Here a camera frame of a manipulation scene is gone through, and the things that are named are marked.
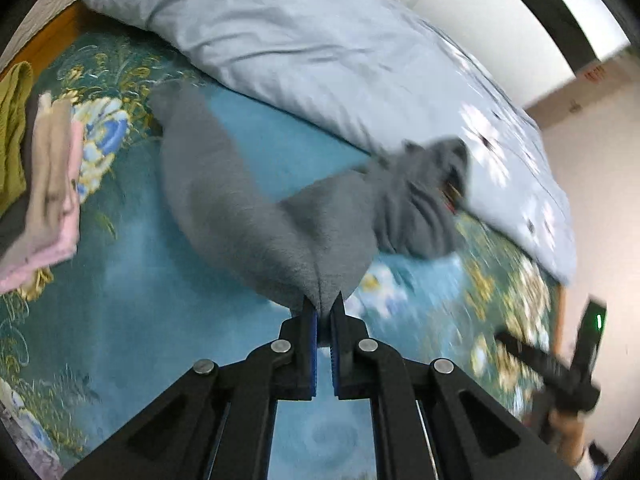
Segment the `person's right hand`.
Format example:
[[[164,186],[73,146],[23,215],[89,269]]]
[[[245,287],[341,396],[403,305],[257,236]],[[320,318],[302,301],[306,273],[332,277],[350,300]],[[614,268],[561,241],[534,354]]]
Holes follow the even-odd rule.
[[[576,467],[585,453],[585,419],[579,414],[552,410],[548,421],[559,434],[556,452],[568,466]]]

